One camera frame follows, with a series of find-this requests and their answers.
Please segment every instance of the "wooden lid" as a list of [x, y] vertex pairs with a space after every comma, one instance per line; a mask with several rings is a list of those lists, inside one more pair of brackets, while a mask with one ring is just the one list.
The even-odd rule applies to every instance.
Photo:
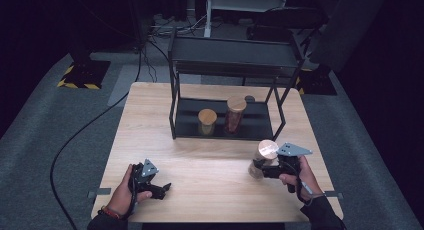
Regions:
[[259, 143], [258, 151], [266, 159], [275, 159], [277, 157], [278, 145], [271, 140], [262, 140]]
[[247, 103], [246, 100], [244, 100], [244, 97], [233, 96], [228, 98], [227, 105], [231, 111], [241, 112], [246, 108]]
[[199, 120], [204, 125], [211, 125], [216, 121], [216, 113], [212, 109], [203, 109], [199, 112]]

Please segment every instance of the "black sleeve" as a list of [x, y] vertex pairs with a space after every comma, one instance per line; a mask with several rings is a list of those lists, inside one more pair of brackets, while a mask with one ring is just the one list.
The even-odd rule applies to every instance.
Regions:
[[90, 221], [87, 230], [127, 230], [128, 221], [118, 220], [106, 215], [97, 215]]
[[300, 211], [309, 218], [312, 230], [345, 229], [325, 196], [314, 198], [310, 206], [305, 205]]

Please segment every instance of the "hand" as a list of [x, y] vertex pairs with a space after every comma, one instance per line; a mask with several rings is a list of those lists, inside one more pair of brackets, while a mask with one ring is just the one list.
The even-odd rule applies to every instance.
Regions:
[[[309, 166], [308, 160], [306, 160], [306, 157], [300, 156], [299, 163], [300, 163], [299, 177], [312, 190], [312, 194], [310, 194], [308, 191], [306, 191], [304, 187], [302, 187], [302, 190], [300, 191], [300, 197], [305, 201], [309, 201], [311, 198], [322, 196], [323, 192], [318, 185], [317, 179], [315, 178], [315, 175], [312, 172], [312, 169]], [[291, 184], [293, 186], [296, 186], [297, 188], [296, 176], [283, 173], [279, 176], [279, 178], [284, 185]]]
[[[131, 204], [132, 195], [128, 188], [128, 181], [130, 180], [130, 177], [131, 177], [132, 168], [133, 168], [133, 165], [130, 164], [128, 166], [127, 172], [124, 175], [124, 178], [122, 179], [122, 182], [116, 188], [115, 192], [112, 195], [112, 198], [109, 201], [109, 204], [107, 205], [107, 208], [109, 210], [121, 216], [127, 213]], [[150, 191], [138, 193], [137, 202], [140, 203], [141, 201], [146, 200], [150, 197], [152, 197], [152, 192]]]

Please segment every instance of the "black cable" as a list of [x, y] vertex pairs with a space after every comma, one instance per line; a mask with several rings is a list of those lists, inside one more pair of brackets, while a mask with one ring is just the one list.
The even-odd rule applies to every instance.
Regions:
[[164, 27], [164, 26], [168, 25], [169, 23], [171, 23], [172, 21], [174, 21], [174, 18], [173, 17], [167, 19], [167, 22], [166, 23], [161, 24], [157, 29], [155, 29], [154, 31], [152, 31], [152, 35], [160, 34], [159, 30], [162, 27]]
[[130, 202], [130, 207], [128, 208], [127, 212], [124, 214], [124, 216], [122, 216], [122, 220], [127, 220], [129, 216], [131, 216], [131, 214], [133, 214], [134, 212], [134, 208], [135, 208], [135, 204], [137, 203], [137, 192], [136, 192], [136, 183], [135, 183], [135, 165], [132, 165], [132, 170], [131, 170], [131, 202]]
[[156, 44], [154, 44], [152, 41], [149, 41], [149, 43], [152, 44], [153, 47], [155, 47], [157, 50], [159, 50], [159, 52], [162, 53], [162, 55], [165, 57], [166, 61], [169, 62], [169, 59], [166, 54]]
[[[156, 75], [156, 69], [149, 63], [149, 58], [147, 57], [147, 48], [146, 48], [146, 45], [144, 45], [144, 52], [143, 52], [143, 49], [140, 49], [140, 51], [144, 55], [144, 62], [146, 63], [146, 65], [147, 65], [147, 67], [149, 69], [149, 75], [152, 78], [152, 82], [154, 82], [154, 83], [157, 82], [158, 81], [158, 77]], [[151, 69], [153, 69], [153, 71], [154, 71], [154, 74], [155, 74], [154, 77], [152, 76]]]
[[[135, 79], [135, 81], [137, 81], [138, 77], [140, 76], [140, 72], [141, 72], [141, 54], [139, 54], [139, 58], [138, 58], [138, 73], [137, 73], [137, 77]], [[56, 153], [56, 156], [53, 159], [52, 165], [50, 166], [50, 186], [52, 188], [54, 197], [57, 201], [57, 203], [59, 204], [60, 208], [62, 209], [63, 213], [65, 214], [66, 218], [68, 219], [69, 223], [72, 226], [72, 229], [77, 230], [77, 227], [75, 226], [74, 221], [72, 220], [71, 216], [69, 215], [68, 211], [66, 210], [65, 206], [63, 205], [62, 201], [60, 200], [59, 195], [57, 194], [56, 191], [56, 187], [54, 185], [54, 168], [56, 165], [56, 161], [59, 158], [60, 154], [63, 152], [63, 150], [65, 149], [65, 147], [78, 135], [80, 134], [84, 129], [86, 129], [88, 126], [90, 126], [93, 122], [95, 122], [97, 119], [99, 119], [101, 116], [103, 116], [104, 114], [106, 114], [107, 112], [109, 112], [112, 108], [114, 108], [116, 105], [118, 105], [122, 100], [124, 100], [127, 96], [128, 96], [129, 91], [121, 98], [119, 99], [116, 103], [114, 103], [112, 106], [110, 106], [109, 108], [107, 108], [105, 111], [103, 111], [102, 113], [100, 113], [98, 116], [96, 116], [95, 118], [93, 118], [91, 121], [89, 121], [88, 123], [86, 123], [82, 128], [80, 128], [76, 133], [74, 133], [66, 142], [65, 144], [63, 144], [63, 146], [60, 148], [60, 150]]]
[[220, 22], [219, 24], [218, 24], [218, 26], [214, 26], [214, 25], [212, 25], [212, 23], [211, 23], [211, 28], [219, 28], [219, 27], [221, 27], [221, 25], [222, 24], [224, 24], [224, 22]]
[[196, 31], [196, 28], [194, 28], [194, 29], [193, 29], [193, 27], [195, 27], [195, 26], [191, 24], [190, 19], [188, 19], [188, 16], [186, 17], [186, 20], [187, 20], [187, 22], [189, 23], [189, 26], [190, 26], [189, 30], [190, 30], [191, 34], [192, 34], [193, 36], [196, 36], [196, 35], [194, 34], [194, 31]]
[[[110, 24], [108, 24], [106, 21], [104, 21], [102, 18], [100, 18], [97, 14], [95, 14], [94, 12], [93, 12], [93, 10], [91, 10], [89, 7], [87, 7], [87, 5], [85, 5], [85, 3], [82, 1], [82, 0], [76, 0], [86, 11], [88, 11], [89, 13], [90, 13], [90, 15], [92, 15], [94, 18], [96, 18], [100, 23], [102, 23], [103, 25], [105, 25], [106, 27], [108, 27], [109, 29], [111, 29], [112, 31], [114, 31], [114, 32], [116, 32], [116, 33], [118, 33], [118, 34], [121, 34], [121, 35], [123, 35], [123, 36], [125, 36], [125, 37], [128, 37], [128, 38], [130, 38], [130, 39], [133, 39], [133, 40], [140, 40], [140, 39], [138, 39], [136, 36], [132, 36], [132, 35], [129, 35], [129, 34], [127, 34], [127, 33], [124, 33], [124, 32], [122, 32], [122, 31], [120, 31], [120, 30], [118, 30], [118, 29], [116, 29], [115, 27], [113, 27], [113, 26], [111, 26]], [[132, 9], [132, 3], [131, 3], [131, 0], [128, 0], [129, 1], [129, 4], [130, 4], [130, 8]], [[133, 13], [133, 11], [131, 11], [131, 17], [132, 18], [134, 18], [134, 13]], [[163, 31], [163, 32], [159, 32], [159, 30], [160, 30], [160, 28], [162, 28], [163, 26], [165, 26], [165, 25], [167, 25], [167, 24], [169, 24], [169, 23], [171, 23], [172, 21], [173, 21], [174, 19], [173, 19], [173, 17], [171, 17], [170, 19], [168, 19], [167, 20], [167, 22], [166, 23], [164, 23], [164, 24], [162, 24], [158, 29], [156, 29], [156, 30], [154, 30], [153, 32], [152, 32], [152, 36], [156, 36], [156, 37], [159, 37], [159, 38], [163, 38], [163, 39], [167, 39], [167, 38], [169, 38], [169, 36], [170, 36], [170, 31]], [[183, 34], [181, 34], [181, 35], [184, 35], [184, 34], [192, 34], [193, 36], [194, 36], [194, 31], [196, 31], [197, 30], [197, 28], [198, 28], [198, 25], [200, 25], [200, 23], [201, 23], [201, 21], [198, 21], [197, 23], [195, 23], [194, 25], [191, 25], [191, 23], [190, 23], [190, 21], [188, 20], [188, 22], [189, 22], [189, 26], [186, 26], [186, 27], [178, 27], [178, 29], [179, 30], [184, 30], [184, 31], [188, 31], [187, 33], [183, 33]], [[211, 24], [211, 27], [212, 28], [218, 28], [218, 27], [220, 27], [222, 25], [222, 22], [218, 25], [218, 26], [213, 26], [212, 24]]]
[[300, 196], [300, 191], [302, 190], [302, 180], [300, 179], [300, 172], [298, 172], [292, 165], [286, 162], [283, 162], [283, 165], [290, 168], [291, 171], [294, 173], [294, 176], [296, 176], [296, 196], [301, 202], [305, 203], [305, 200], [303, 200], [303, 198]]
[[[186, 27], [176, 27], [177, 31], [185, 31]], [[162, 39], [168, 39], [171, 37], [171, 33], [172, 30], [166, 30], [166, 31], [162, 31], [162, 32], [156, 32], [156, 34], [152, 34], [152, 36], [158, 37], [158, 38], [162, 38]]]

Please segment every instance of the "wooden table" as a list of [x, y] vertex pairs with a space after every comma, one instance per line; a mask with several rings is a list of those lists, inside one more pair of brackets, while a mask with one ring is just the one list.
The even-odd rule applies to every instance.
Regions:
[[[194, 98], [227, 99], [251, 95], [258, 100], [269, 88], [181, 84]], [[164, 200], [144, 201], [129, 219], [133, 222], [299, 222], [308, 219], [299, 211], [302, 203], [287, 192], [278, 179], [256, 180], [248, 173], [259, 141], [199, 138], [172, 139], [169, 126], [169, 84], [134, 83], [115, 136], [100, 188], [112, 188], [122, 180], [128, 164], [149, 158], [159, 168], [152, 184], [172, 183]], [[275, 102], [269, 103], [270, 117], [277, 119]], [[283, 104], [287, 124], [277, 138], [281, 146], [290, 142], [312, 150], [307, 159], [324, 191], [333, 185], [320, 153], [299, 93], [290, 91]], [[96, 198], [92, 217], [111, 195]], [[343, 218], [339, 201], [329, 198]]]

